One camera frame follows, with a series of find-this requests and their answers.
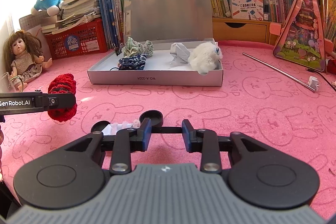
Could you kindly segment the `clear glass mug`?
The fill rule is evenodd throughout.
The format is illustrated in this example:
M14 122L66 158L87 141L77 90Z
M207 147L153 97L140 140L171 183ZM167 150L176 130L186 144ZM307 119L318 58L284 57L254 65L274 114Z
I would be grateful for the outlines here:
M18 80L21 84L21 89L16 89L15 80ZM10 75L6 72L1 75L0 78L0 90L1 93L13 93L13 92L22 92L25 88L25 83L18 76L10 77Z

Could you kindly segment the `black round lid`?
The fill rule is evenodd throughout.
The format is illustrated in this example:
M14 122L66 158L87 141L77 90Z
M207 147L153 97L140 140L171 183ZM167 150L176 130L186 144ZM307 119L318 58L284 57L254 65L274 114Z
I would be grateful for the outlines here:
M139 116L139 121L143 122L144 119L149 118L152 127L162 127L163 114L158 110L147 110Z

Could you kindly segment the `red crocheted pouch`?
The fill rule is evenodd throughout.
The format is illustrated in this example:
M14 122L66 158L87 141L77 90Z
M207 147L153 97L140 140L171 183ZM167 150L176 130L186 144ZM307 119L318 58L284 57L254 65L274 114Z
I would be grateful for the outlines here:
M49 85L48 115L55 121L66 122L77 112L76 81L70 73L59 75Z

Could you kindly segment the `white stationery box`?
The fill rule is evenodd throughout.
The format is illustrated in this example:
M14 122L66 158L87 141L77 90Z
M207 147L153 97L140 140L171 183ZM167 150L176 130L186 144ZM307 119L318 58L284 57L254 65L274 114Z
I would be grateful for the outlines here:
M231 0L231 17L244 20L264 20L263 0Z

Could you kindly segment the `metal rod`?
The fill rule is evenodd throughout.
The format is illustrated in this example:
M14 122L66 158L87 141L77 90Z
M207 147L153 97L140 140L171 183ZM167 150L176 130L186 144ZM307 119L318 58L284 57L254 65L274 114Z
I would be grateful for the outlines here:
M312 92L316 92L317 91L317 88L314 88L313 86L310 86L309 84L304 83L303 81L295 78L294 76L290 75L289 73L286 73L286 72L282 71L281 69L278 69L278 68L274 67L273 65L270 65L270 64L266 63L265 61L262 61L262 60L260 60L260 59L258 59L256 57L253 57L253 56L251 56L251 55L249 55L248 53L245 53L245 52L243 52L242 55L246 56L246 57L248 57L248 58L250 58L250 59L252 59L254 61L257 61L258 63L260 63L262 65L265 65L266 67L268 67L268 68L270 68L270 69L272 69L274 71L277 71L278 73L280 73L280 74L288 77L289 79L291 79L294 82L300 84L301 86L304 86L305 88L311 90Z

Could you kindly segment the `green checked cloth scrunchie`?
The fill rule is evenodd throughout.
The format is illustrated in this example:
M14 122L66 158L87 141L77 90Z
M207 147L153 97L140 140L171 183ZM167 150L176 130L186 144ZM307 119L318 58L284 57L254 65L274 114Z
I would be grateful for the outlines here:
M123 57L131 57L139 54L145 54L147 57L152 57L154 52L153 43L150 40L139 43L133 38L128 37L125 46L122 49Z

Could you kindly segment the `brown haired doll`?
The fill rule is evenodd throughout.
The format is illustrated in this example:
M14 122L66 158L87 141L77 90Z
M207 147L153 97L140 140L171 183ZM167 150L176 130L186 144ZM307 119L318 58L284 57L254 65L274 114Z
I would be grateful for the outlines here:
M3 50L6 71L19 92L53 64L52 59L43 56L41 40L27 31L11 34Z

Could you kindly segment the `silver cardboard box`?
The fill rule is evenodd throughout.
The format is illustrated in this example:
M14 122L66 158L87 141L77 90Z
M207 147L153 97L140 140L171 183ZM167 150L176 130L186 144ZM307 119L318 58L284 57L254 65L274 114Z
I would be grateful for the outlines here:
M174 43L189 51L213 38L210 0L124 0L125 39L151 41L154 55L142 70L118 70L122 55L112 52L88 69L92 84L221 86L223 68L201 75L190 64L174 61L169 53Z

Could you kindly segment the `wooden drawer organizer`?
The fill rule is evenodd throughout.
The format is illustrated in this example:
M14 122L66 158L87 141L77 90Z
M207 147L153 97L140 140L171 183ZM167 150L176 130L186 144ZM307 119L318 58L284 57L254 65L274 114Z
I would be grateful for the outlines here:
M282 23L213 17L213 37L217 42L239 40L265 43L273 46L280 35L282 27Z

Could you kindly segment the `black round container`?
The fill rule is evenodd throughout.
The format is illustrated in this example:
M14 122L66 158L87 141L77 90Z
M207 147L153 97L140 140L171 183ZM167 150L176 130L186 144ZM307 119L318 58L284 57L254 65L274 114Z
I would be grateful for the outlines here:
M109 121L98 121L91 127L91 133L95 131L102 132L104 128L106 128L107 125L109 125Z

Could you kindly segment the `pink triangular toy house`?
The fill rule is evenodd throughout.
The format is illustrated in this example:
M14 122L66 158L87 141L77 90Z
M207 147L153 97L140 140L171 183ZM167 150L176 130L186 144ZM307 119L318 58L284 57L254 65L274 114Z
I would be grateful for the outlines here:
M294 0L274 57L323 72L326 69L325 41L318 0Z

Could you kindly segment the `row of upright books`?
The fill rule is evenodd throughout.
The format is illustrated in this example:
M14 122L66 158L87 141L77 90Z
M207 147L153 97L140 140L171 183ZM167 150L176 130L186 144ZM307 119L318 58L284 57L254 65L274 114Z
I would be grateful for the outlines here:
M112 44L124 43L124 0L99 0L99 3L107 47L112 50Z

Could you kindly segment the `stack of books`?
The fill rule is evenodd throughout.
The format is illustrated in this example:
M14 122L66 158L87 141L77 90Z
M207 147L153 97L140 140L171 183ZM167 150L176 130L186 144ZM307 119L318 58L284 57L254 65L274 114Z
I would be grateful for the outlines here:
M58 15L47 14L47 17L42 19L42 32L57 34L100 17L99 0L63 0Z

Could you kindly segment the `blue white plush toy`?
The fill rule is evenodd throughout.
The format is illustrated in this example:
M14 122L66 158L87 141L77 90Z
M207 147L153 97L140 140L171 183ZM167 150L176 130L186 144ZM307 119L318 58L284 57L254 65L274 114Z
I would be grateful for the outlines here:
M37 0L31 9L31 15L38 15L40 10L47 12L49 16L58 15L63 5L63 0Z

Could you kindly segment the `red plastic crate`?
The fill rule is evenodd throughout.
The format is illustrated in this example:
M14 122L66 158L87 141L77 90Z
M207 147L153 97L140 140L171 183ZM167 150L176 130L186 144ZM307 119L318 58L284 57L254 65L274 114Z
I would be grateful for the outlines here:
M45 35L51 57L67 57L108 51L102 19L95 19L58 34Z

